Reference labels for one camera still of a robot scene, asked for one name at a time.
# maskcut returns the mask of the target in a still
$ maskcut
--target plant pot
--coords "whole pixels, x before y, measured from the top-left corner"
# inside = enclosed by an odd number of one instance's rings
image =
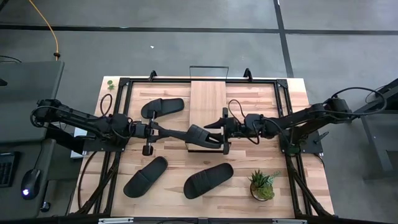
[[[266,202],[268,201],[267,199],[263,199],[260,198],[257,194],[256,194],[256,187],[254,186],[253,183],[250,184],[250,194],[254,197],[254,199],[260,201],[260,202]]]

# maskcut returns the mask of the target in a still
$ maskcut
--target small plant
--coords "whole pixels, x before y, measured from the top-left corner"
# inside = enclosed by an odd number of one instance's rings
[[[275,171],[272,175],[265,175],[261,170],[255,170],[254,173],[251,174],[251,179],[249,178],[252,196],[260,201],[273,199],[275,193],[272,184],[274,183],[275,177],[279,174],[280,171]]]
[[[109,81],[107,82],[107,84],[108,84],[108,89],[109,89],[109,90],[114,90],[114,85],[113,85],[112,80],[109,80]]]

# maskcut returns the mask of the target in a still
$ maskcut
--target keyboard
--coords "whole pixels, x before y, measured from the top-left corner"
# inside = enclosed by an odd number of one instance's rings
[[[10,187],[17,165],[18,152],[0,153],[0,187]]]

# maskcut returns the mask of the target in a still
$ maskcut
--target wooden block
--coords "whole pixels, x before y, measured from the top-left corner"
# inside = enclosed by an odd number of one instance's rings
[[[214,123],[222,116],[226,106],[225,82],[191,82],[189,125],[195,124],[204,127]],[[221,130],[207,129],[211,133],[220,133]],[[208,148],[188,144],[191,150],[207,150]]]

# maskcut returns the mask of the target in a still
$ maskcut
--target computer mouse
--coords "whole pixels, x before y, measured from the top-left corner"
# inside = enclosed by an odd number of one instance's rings
[[[40,170],[31,169],[25,173],[21,182],[22,198],[31,200],[39,194],[40,190]]]

